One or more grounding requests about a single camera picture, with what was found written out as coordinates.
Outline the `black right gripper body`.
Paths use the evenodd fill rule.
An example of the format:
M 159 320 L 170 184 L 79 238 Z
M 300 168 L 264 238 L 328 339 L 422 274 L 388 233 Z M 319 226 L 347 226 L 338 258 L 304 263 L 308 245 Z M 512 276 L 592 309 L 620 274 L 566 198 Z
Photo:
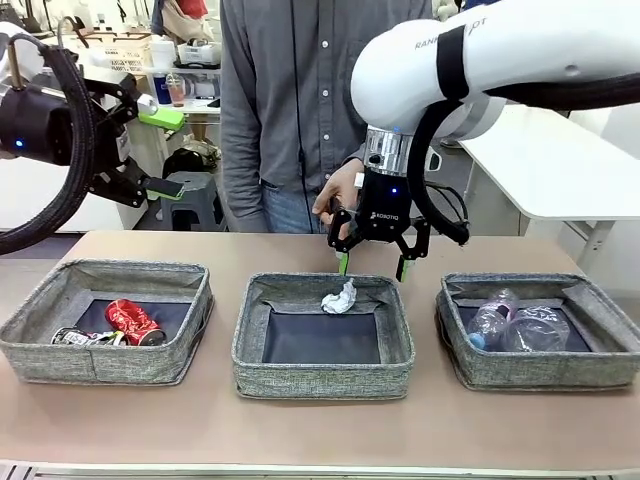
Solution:
M 366 169 L 355 215 L 357 232 L 367 241 L 395 242 L 411 225 L 411 203 L 406 177 Z

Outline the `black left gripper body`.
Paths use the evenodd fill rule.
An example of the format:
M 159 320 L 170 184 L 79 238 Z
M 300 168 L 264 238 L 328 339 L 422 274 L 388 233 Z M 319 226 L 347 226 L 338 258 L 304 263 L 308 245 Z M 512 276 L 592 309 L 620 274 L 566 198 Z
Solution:
M 90 85 L 93 134 L 93 171 L 121 168 L 121 127 L 99 101 L 114 96 L 116 89 Z M 11 154 L 57 165 L 71 164 L 74 126 L 72 109 L 62 95 L 47 93 L 39 86 L 10 89 L 1 100 L 1 146 Z

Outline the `person's left hand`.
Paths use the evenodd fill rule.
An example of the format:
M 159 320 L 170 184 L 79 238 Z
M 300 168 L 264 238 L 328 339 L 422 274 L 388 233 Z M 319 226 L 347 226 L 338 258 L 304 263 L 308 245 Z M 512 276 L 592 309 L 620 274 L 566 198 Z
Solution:
M 336 200 L 347 210 L 353 210 L 356 207 L 358 190 L 355 187 L 355 179 L 359 173 L 363 172 L 363 162 L 358 158 L 352 158 L 330 176 L 312 207 L 312 212 L 319 217 L 325 227 L 329 227 L 333 220 L 330 209 L 332 200 Z

